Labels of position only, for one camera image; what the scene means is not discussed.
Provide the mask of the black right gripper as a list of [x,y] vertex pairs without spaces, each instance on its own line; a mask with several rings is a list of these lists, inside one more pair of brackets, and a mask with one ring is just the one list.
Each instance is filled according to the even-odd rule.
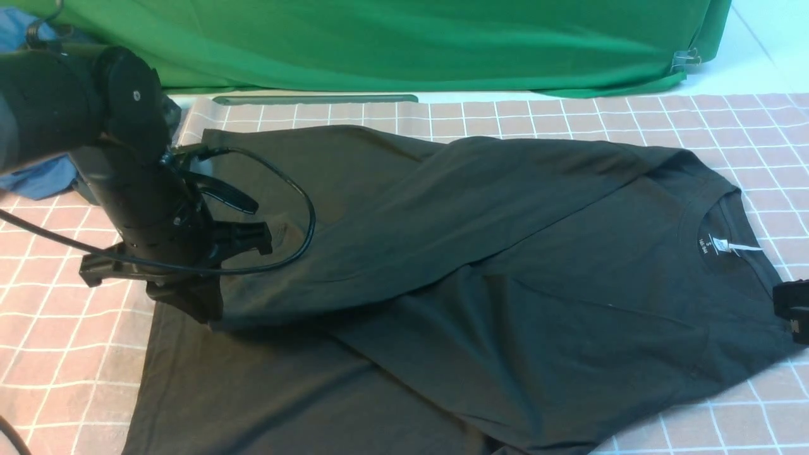
[[774,313],[788,323],[795,343],[808,345],[808,280],[778,283],[772,288]]

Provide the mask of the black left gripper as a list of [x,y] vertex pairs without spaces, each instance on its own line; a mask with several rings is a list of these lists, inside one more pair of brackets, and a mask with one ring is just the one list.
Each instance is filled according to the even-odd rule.
[[259,208],[253,198],[220,179],[190,171],[130,176],[92,172],[84,178],[121,236],[121,242],[102,254],[83,257],[79,276],[90,287],[111,277],[151,281],[151,300],[208,324],[223,315],[220,280],[190,277],[191,268],[217,270],[250,250],[272,253],[271,231],[264,222],[214,220],[205,195],[248,215]]

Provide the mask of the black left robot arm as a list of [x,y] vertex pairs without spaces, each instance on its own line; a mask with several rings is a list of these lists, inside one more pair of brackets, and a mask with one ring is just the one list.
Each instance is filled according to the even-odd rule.
[[58,44],[2,55],[2,173],[67,153],[121,237],[83,246],[79,276],[147,283],[153,300],[202,324],[223,314],[221,265],[272,253],[261,222],[213,219],[205,196],[248,215],[258,203],[175,155],[157,72],[130,50]]

